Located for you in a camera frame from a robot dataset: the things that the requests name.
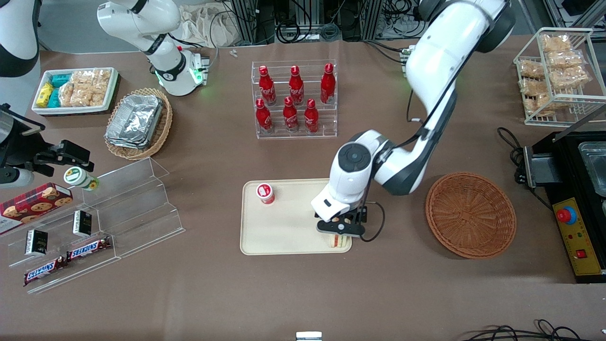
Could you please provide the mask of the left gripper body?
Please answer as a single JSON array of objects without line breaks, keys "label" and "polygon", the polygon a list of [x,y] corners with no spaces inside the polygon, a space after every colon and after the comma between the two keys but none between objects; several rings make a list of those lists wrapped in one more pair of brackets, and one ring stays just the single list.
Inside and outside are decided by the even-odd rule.
[{"label": "left gripper body", "polygon": [[331,186],[325,186],[314,197],[310,204],[312,209],[324,222],[329,222],[336,216],[345,214],[358,208],[361,203],[361,191],[355,194],[337,193]]}]

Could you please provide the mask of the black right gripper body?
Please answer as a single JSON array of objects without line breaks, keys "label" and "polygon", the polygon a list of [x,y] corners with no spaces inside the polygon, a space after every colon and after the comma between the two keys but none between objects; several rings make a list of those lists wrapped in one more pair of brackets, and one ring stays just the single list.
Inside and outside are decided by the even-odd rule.
[{"label": "black right gripper body", "polygon": [[46,152],[52,144],[45,142],[40,132],[45,125],[18,115],[9,104],[1,105],[1,171],[2,178],[24,178],[25,172],[53,175],[52,166],[37,164],[37,154]]}]

